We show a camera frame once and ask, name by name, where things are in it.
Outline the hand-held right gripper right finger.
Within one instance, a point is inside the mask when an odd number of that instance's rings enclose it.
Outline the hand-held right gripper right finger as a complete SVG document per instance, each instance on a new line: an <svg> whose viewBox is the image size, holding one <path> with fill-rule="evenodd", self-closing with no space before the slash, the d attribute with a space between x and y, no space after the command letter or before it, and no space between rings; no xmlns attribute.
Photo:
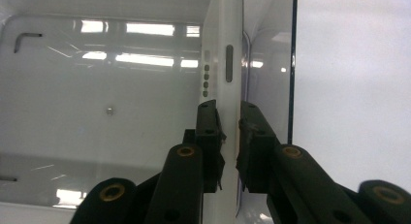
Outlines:
<svg viewBox="0 0 411 224"><path fill-rule="evenodd" d="M237 170L242 189L248 189L250 193L268 193L270 158L279 140L261 110L252 103L241 102L238 124L240 143Z"/></svg>

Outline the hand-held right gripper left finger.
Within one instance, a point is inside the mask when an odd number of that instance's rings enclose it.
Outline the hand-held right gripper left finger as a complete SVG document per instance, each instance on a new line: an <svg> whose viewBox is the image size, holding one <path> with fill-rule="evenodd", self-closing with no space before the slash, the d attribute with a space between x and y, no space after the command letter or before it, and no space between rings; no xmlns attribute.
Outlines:
<svg viewBox="0 0 411 224"><path fill-rule="evenodd" d="M186 129L183 143L195 144L202 149L204 165L204 192L215 193L221 189L225 160L221 147L226 140L221 126L217 102L205 101L198 105L195 129Z"/></svg>

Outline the clear grey plastic box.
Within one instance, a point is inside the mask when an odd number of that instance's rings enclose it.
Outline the clear grey plastic box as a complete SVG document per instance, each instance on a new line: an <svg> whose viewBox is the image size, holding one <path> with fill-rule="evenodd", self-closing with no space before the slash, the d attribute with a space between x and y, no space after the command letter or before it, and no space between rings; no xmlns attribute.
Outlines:
<svg viewBox="0 0 411 224"><path fill-rule="evenodd" d="M241 100L281 141L295 2L243 0ZM202 102L209 4L0 0L0 224L69 224L98 182L161 170Z"/></svg>

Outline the white table mat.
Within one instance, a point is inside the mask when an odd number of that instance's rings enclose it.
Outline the white table mat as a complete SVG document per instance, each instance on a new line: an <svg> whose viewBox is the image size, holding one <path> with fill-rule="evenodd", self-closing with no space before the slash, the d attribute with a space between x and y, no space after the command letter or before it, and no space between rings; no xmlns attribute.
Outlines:
<svg viewBox="0 0 411 224"><path fill-rule="evenodd" d="M411 192L411 0L298 0L294 144Z"/></svg>

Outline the small hex key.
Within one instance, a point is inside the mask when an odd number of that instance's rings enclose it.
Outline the small hex key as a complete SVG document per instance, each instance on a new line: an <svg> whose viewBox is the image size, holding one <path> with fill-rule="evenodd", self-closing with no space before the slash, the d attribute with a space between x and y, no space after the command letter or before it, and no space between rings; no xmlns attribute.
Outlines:
<svg viewBox="0 0 411 224"><path fill-rule="evenodd" d="M22 40L27 37L28 38L41 38L43 37L43 34L42 33L28 33L28 32L19 34L15 40L14 53L18 53Z"/></svg>

